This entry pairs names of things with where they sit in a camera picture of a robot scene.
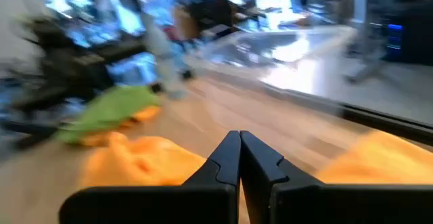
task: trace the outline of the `green cloth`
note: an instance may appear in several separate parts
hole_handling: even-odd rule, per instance
[[[136,112],[155,105],[159,105],[159,99],[148,87],[110,88],[93,99],[76,121],[61,128],[55,139],[76,143],[89,133],[115,129]]]

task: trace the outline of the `desk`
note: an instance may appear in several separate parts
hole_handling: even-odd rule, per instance
[[[156,121],[128,135],[159,135],[208,157],[228,130],[245,129],[314,173],[370,130],[206,77],[188,82],[186,89],[181,101],[162,96],[164,109]],[[60,205],[76,190],[80,166],[93,150],[48,141],[0,164],[0,222],[58,223]],[[240,223],[248,223],[243,194],[240,203]]]

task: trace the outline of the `blue light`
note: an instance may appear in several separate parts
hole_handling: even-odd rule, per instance
[[[403,26],[397,24],[389,24],[388,28],[395,29],[395,30],[402,30]]]
[[[120,19],[120,25],[125,32],[135,34],[136,32],[144,30],[144,26],[138,14],[124,8],[119,0],[112,0],[112,2]]]

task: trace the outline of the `table leg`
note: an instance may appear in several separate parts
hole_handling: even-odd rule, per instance
[[[361,38],[361,59],[362,64],[358,64],[351,71],[346,72],[346,79],[351,83],[359,83],[371,76],[373,73],[378,71],[385,61],[381,59],[375,59],[369,61],[369,55],[371,54],[370,42],[369,42],[369,31],[370,31],[370,13],[369,13],[369,2],[365,0],[365,18],[362,28],[362,38]]]

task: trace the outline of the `wooden tabletop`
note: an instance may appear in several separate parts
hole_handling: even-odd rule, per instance
[[[260,89],[210,78],[186,87],[182,100],[162,96],[159,117],[131,129],[129,137],[162,136],[208,157],[229,130],[248,130],[313,174],[371,130]],[[59,207],[76,191],[83,162],[94,150],[48,141],[1,163],[0,223],[58,223]],[[240,223],[249,223],[243,194],[240,202]]]

